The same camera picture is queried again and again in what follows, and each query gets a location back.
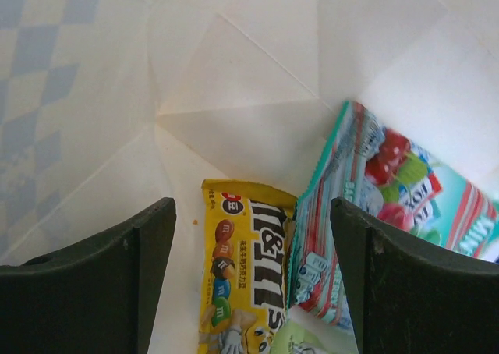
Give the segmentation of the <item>blue checkered paper bag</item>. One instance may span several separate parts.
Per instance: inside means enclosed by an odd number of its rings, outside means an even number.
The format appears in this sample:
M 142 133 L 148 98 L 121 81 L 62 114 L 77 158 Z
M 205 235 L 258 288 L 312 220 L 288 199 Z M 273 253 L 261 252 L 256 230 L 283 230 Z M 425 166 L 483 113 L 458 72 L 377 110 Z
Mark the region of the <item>blue checkered paper bag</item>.
M 1 262 L 163 196 L 149 350 L 194 353 L 205 179 L 307 187 L 345 100 L 498 197 L 498 0 L 1 0 Z

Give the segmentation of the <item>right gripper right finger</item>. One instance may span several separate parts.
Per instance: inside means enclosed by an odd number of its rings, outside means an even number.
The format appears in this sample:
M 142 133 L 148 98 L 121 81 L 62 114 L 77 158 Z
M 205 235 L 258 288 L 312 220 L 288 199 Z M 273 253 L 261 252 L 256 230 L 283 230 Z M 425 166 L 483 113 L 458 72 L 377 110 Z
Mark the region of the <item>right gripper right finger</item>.
M 498 265 L 384 223 L 342 198 L 331 230 L 361 353 L 496 353 Z

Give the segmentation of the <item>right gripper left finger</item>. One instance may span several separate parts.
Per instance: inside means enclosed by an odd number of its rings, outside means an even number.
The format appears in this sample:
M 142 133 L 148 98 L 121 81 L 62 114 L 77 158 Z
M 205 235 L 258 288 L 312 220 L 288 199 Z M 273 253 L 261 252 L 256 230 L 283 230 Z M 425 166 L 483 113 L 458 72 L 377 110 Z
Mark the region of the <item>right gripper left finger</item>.
M 2 267 L 2 352 L 147 352 L 175 222 L 175 201 L 164 197 L 71 246 Z

